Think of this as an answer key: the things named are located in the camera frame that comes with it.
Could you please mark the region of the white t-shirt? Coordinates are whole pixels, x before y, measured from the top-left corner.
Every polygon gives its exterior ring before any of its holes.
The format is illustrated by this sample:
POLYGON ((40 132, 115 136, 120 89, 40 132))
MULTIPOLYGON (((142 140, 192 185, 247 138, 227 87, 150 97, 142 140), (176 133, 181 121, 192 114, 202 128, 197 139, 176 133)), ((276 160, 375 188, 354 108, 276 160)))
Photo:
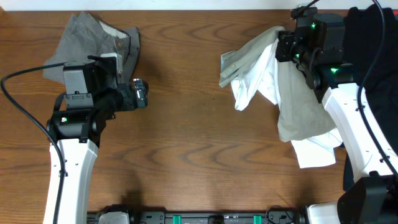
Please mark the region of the white t-shirt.
POLYGON ((260 93, 278 107, 279 139, 291 142, 300 168, 335 164, 334 149, 343 142, 336 125, 295 65, 276 60, 276 45, 262 47, 250 69, 231 82, 234 107, 244 110, 260 93))

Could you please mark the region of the khaki green shorts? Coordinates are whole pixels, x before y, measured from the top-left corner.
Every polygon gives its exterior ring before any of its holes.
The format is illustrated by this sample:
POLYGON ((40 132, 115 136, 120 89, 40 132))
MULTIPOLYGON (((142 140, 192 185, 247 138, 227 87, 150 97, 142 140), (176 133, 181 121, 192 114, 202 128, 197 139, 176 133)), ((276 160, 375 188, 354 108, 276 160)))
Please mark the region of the khaki green shorts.
POLYGON ((304 76, 292 62, 278 62, 277 34, 282 26, 267 29, 239 50, 221 55, 220 87, 232 88, 238 111, 244 110, 256 93, 279 107, 277 123, 283 142, 335 137, 330 115, 318 103, 304 76))

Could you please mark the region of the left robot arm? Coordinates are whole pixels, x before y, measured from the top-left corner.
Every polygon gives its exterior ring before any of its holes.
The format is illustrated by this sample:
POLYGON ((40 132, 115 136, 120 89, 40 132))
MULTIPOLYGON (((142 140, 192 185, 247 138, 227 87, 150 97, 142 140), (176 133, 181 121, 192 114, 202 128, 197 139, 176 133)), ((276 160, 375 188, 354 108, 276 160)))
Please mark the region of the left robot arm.
POLYGON ((93 166, 106 122, 120 111, 145 108, 148 84, 123 77, 119 54, 89 56, 63 68, 66 92, 55 103, 47 130, 51 172, 44 223, 85 223, 93 166))

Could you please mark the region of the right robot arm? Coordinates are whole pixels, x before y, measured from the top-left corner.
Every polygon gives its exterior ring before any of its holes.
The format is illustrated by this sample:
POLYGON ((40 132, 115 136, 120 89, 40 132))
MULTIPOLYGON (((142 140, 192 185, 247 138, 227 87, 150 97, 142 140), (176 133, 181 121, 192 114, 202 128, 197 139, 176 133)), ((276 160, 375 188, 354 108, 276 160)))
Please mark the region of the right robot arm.
POLYGON ((331 116, 347 151, 353 185, 337 202, 307 206, 299 223, 396 223, 397 151, 385 138, 352 64, 343 61, 342 16, 314 3, 290 12, 294 30, 278 34, 277 60, 293 62, 331 116))

